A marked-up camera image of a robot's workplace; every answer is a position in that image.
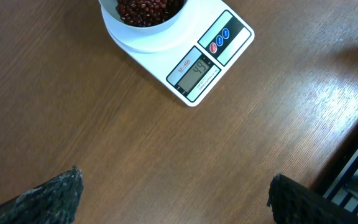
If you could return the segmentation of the red adzuki beans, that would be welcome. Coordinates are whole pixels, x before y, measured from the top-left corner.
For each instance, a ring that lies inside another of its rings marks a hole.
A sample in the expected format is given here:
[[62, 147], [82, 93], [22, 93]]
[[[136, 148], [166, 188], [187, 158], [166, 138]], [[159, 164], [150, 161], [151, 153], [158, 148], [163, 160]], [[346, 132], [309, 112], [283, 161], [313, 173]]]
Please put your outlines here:
[[129, 26], [151, 27], [171, 19], [184, 4], [184, 0], [117, 0], [116, 11]]

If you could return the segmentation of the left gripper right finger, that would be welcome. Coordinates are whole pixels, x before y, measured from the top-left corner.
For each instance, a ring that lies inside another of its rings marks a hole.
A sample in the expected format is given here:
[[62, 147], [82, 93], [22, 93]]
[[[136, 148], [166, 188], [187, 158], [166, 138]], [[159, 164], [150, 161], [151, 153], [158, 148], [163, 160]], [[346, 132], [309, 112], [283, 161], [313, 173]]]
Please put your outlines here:
[[267, 206], [277, 224], [358, 224], [358, 215], [282, 174], [270, 183]]

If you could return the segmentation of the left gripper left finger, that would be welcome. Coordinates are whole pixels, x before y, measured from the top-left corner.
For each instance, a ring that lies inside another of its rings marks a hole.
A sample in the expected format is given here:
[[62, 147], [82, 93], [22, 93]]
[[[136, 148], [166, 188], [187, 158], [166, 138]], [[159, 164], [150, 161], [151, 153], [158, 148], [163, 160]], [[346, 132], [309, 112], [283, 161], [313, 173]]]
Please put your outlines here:
[[73, 223], [83, 190], [82, 170], [74, 166], [0, 204], [0, 224]]

